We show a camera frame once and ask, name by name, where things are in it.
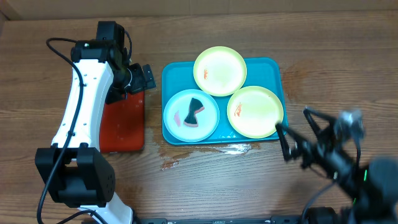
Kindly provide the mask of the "yellow-green plate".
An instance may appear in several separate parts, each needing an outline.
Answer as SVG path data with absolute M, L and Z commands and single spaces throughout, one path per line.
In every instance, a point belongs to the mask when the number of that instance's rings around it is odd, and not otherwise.
M 215 46 L 204 50 L 194 62 L 193 77 L 198 87 L 211 96 L 229 96 L 246 81 L 247 66 L 234 49 Z
M 284 107 L 267 88 L 247 86 L 228 101 L 227 117 L 239 134 L 252 139 L 267 138 L 276 132 L 275 125 L 284 119 Z

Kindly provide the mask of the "light blue plate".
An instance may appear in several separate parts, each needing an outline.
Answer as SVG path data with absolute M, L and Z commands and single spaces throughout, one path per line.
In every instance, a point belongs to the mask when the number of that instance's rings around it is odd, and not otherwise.
M 192 98 L 200 100 L 205 109 L 196 114 L 198 127 L 184 125 Z M 210 137 L 218 126 L 220 110 L 214 98 L 201 90 L 188 89 L 174 94 L 168 100 L 163 113 L 166 130 L 183 142 L 199 142 Z

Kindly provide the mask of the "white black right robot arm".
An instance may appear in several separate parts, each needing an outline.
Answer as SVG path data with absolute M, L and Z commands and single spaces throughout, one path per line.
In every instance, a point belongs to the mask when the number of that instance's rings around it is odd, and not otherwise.
M 317 141 L 312 143 L 277 123 L 284 160 L 302 158 L 303 169 L 316 164 L 332 182 L 306 204 L 298 223 L 397 223 L 397 159 L 380 157 L 360 165 L 360 142 L 365 135 L 362 112 L 345 110 L 337 118 L 311 108 L 303 113 Z M 352 207 L 340 213 L 330 207 L 313 207 L 335 185 L 352 199 Z

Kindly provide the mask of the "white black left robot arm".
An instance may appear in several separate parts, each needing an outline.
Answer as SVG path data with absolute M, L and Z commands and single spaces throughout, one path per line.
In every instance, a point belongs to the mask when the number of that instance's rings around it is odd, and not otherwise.
M 72 85 L 51 146 L 35 154 L 45 184 L 36 219 L 43 222 L 43 205 L 50 195 L 54 202 L 78 209 L 64 223 L 82 214 L 98 223 L 139 223 L 116 193 L 114 169 L 100 153 L 100 126 L 105 105 L 155 87 L 152 70 L 130 63 L 124 37 L 76 40 L 74 45 L 70 57 L 50 48 L 72 66 Z

